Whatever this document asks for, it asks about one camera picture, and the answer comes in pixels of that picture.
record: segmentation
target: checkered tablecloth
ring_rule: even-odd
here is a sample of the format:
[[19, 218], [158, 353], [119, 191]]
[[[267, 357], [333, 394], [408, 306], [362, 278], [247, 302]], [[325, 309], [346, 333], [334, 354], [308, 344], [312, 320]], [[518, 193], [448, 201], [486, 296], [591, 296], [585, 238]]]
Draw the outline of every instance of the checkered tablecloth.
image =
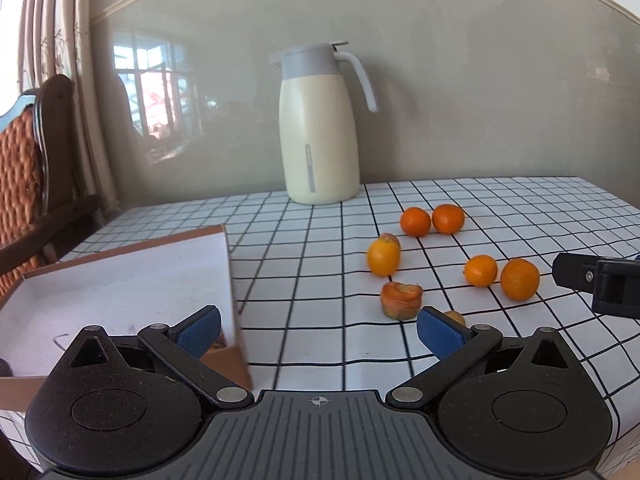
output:
[[[402, 234], [404, 209], [441, 203], [465, 209], [462, 231]], [[559, 288], [550, 275], [560, 251], [640, 252], [640, 211], [614, 195], [580, 178], [523, 177], [368, 184], [357, 197], [327, 206], [300, 205], [284, 192], [230, 196], [132, 209], [66, 259], [222, 223], [256, 390], [378, 389], [384, 396], [437, 361], [418, 340], [414, 320], [397, 322], [380, 309], [385, 279], [367, 270], [365, 252], [390, 232], [402, 245], [393, 279], [421, 285], [424, 304], [457, 310], [469, 326], [484, 322], [507, 336], [559, 329], [612, 413], [601, 471], [609, 474], [638, 452], [640, 324], [594, 316], [590, 295]], [[497, 283], [469, 286], [462, 269], [476, 254], [490, 254], [499, 266], [515, 257], [536, 264], [538, 293], [516, 303]], [[18, 439], [20, 414], [0, 416], [5, 433], [28, 453]]]

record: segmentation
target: glossy wall panel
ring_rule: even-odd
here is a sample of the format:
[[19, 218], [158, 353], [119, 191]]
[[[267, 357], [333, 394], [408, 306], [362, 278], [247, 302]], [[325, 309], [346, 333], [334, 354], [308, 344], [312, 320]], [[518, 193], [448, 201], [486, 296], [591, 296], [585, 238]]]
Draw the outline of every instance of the glossy wall panel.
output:
[[640, 203], [640, 26], [597, 0], [139, 0], [92, 32], [127, 205], [283, 189], [268, 56], [332, 40], [380, 101], [344, 67], [364, 182], [576, 174]]

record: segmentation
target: crosshair symbol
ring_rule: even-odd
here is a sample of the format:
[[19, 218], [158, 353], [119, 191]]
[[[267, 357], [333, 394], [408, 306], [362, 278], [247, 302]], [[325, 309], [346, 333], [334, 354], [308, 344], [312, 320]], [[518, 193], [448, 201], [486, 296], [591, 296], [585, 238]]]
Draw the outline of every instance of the crosshair symbol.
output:
[[309, 402], [312, 402], [316, 406], [320, 407], [320, 406], [324, 406], [326, 403], [331, 401], [326, 397], [318, 396], [318, 397], [314, 397], [313, 399], [309, 399]]

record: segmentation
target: cream-colored pitcher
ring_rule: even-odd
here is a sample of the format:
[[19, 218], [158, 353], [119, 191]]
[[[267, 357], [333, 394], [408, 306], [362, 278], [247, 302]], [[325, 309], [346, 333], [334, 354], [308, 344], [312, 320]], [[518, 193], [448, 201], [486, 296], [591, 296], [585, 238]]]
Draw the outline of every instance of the cream-colored pitcher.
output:
[[295, 46], [274, 61], [282, 67], [280, 145], [287, 193], [302, 204], [341, 202], [360, 187], [356, 126], [339, 61], [353, 65], [371, 112], [378, 103], [362, 63], [336, 50], [347, 43]]

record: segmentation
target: open white box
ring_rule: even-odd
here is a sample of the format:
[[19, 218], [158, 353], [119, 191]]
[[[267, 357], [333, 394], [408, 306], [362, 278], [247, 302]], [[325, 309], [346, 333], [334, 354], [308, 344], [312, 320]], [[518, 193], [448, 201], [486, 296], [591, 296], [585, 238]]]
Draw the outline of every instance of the open white box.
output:
[[0, 301], [0, 410], [24, 412], [79, 330], [101, 325], [135, 335], [151, 323], [177, 324], [214, 304], [224, 348], [202, 361], [251, 389], [241, 349], [223, 226], [148, 240], [27, 273]]

